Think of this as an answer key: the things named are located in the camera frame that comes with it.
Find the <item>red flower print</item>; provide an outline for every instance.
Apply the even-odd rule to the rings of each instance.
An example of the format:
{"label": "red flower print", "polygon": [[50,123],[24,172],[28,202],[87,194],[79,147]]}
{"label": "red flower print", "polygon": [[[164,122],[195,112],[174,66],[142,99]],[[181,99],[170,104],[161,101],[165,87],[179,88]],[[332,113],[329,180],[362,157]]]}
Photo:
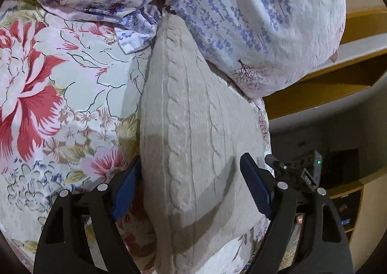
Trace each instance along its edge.
{"label": "red flower print", "polygon": [[139,184],[136,188],[136,194],[130,204],[130,213],[139,221],[149,219],[148,213],[144,208],[144,186]]}
{"label": "red flower print", "polygon": [[144,258],[156,250],[154,242],[140,246],[136,242],[136,237],[131,232],[124,233],[121,237],[132,257]]}
{"label": "red flower print", "polygon": [[150,261],[145,265],[144,270],[141,274],[152,274],[154,272],[154,262],[156,261],[156,256],[154,256]]}
{"label": "red flower print", "polygon": [[112,149],[98,147],[93,158],[82,158],[80,165],[86,175],[100,175],[110,180],[126,169],[127,162],[117,146]]}
{"label": "red flower print", "polygon": [[102,22],[84,22],[81,24],[80,33],[92,33],[97,36],[106,37],[107,35],[115,35],[114,28]]}
{"label": "red flower print", "polygon": [[108,70],[108,68],[100,68],[96,74],[96,76],[100,76],[104,73],[106,73],[106,71]]}
{"label": "red flower print", "polygon": [[115,14],[115,13],[117,12],[117,10],[118,10],[119,8],[122,8],[122,7],[123,7],[123,3],[121,3],[121,2],[116,2],[116,3],[113,4],[112,7],[110,8],[109,13],[110,13],[111,15],[113,15],[113,14]]}
{"label": "red flower print", "polygon": [[60,128],[63,100],[48,85],[48,77],[65,60],[34,49],[34,37],[45,27],[42,22],[23,25],[16,20],[9,29],[0,28],[0,157],[6,159],[14,153],[14,139],[27,161]]}
{"label": "red flower print", "polygon": [[270,133],[268,131],[268,123],[266,122],[266,119],[264,118],[261,112],[259,112],[258,122],[259,127],[261,128],[264,142],[266,143],[266,145],[270,145]]}
{"label": "red flower print", "polygon": [[132,233],[126,233],[122,236],[122,240],[125,243],[131,256],[137,256],[140,254],[140,245],[136,242],[136,237]]}

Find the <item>cushion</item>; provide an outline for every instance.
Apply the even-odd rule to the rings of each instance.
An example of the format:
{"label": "cushion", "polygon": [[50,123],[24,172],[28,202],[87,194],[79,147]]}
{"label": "cushion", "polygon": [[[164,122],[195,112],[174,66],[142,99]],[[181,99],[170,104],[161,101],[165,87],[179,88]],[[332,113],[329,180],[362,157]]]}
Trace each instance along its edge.
{"label": "cushion", "polygon": [[239,169],[245,152],[264,166],[258,111],[210,70],[184,20],[166,15],[140,118],[144,205],[157,237],[155,269],[196,273],[263,217]]}
{"label": "cushion", "polygon": [[332,56],[344,32],[345,0],[166,0],[204,58],[251,99],[268,96]]}

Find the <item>blue gripper pad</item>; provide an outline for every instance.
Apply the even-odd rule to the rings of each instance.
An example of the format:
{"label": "blue gripper pad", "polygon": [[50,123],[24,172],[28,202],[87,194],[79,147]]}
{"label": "blue gripper pad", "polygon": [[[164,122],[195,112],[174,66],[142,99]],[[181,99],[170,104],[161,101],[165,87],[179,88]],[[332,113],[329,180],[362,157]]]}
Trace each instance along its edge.
{"label": "blue gripper pad", "polygon": [[122,185],[117,191],[114,199],[114,207],[112,210],[112,216],[114,221],[117,221],[122,216],[128,213],[128,208],[132,199],[136,193],[136,177],[141,171],[140,158],[136,160],[131,168],[128,169],[129,173],[123,181]]}
{"label": "blue gripper pad", "polygon": [[240,169],[258,211],[271,219],[273,213],[271,194],[262,177],[260,177],[260,175],[271,175],[270,172],[259,168],[249,153],[245,153],[241,156]]}

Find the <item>peony print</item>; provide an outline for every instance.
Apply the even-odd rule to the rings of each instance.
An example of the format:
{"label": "peony print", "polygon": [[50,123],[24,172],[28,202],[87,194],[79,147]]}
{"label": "peony print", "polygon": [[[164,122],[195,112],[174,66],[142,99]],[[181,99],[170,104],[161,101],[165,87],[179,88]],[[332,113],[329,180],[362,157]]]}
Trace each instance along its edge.
{"label": "peony print", "polygon": [[52,69],[65,60],[37,51],[36,35],[42,22],[14,21],[0,28],[0,157],[9,159],[15,149],[31,159],[45,138],[59,130],[63,100],[48,85]]}
{"label": "peony print", "polygon": [[127,161],[117,146],[112,149],[98,147],[94,156],[81,159],[80,165],[86,175],[99,175],[110,180],[115,173],[126,169]]}

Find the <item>wooden furniture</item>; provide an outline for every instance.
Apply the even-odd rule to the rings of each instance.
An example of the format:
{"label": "wooden furniture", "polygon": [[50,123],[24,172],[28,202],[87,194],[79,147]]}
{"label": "wooden furniture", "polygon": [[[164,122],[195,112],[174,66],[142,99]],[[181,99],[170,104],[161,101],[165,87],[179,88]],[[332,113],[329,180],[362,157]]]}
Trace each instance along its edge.
{"label": "wooden furniture", "polygon": [[[341,43],[387,33],[387,9],[347,15]],[[264,98],[269,119],[313,108],[373,86],[387,71],[387,48],[306,75]]]}
{"label": "wooden furniture", "polygon": [[350,197],[353,197],[353,203],[359,200],[354,219],[344,226],[356,271],[370,257],[387,230],[387,168],[332,188],[328,195],[339,205],[341,200],[344,203]]}

